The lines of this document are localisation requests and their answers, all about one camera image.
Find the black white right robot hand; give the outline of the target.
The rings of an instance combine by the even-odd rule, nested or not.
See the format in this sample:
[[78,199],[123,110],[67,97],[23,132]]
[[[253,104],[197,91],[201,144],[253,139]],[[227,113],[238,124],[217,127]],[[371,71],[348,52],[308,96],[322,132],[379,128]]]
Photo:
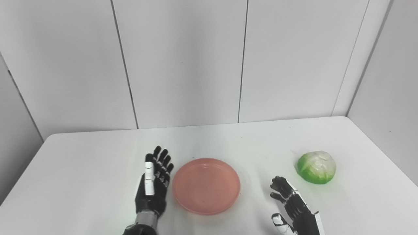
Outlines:
[[272,214],[271,220],[281,235],[324,235],[325,230],[319,212],[312,213],[302,198],[286,178],[276,176],[270,185],[274,190],[271,198],[279,201],[292,220],[288,223],[280,213]]

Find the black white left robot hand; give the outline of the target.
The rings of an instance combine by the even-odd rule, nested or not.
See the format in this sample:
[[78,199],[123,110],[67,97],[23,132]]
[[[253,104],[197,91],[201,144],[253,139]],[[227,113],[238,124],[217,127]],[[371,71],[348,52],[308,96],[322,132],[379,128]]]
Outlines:
[[174,168],[167,149],[157,146],[145,156],[144,173],[135,197],[136,213],[150,210],[158,217],[166,209],[166,195]]

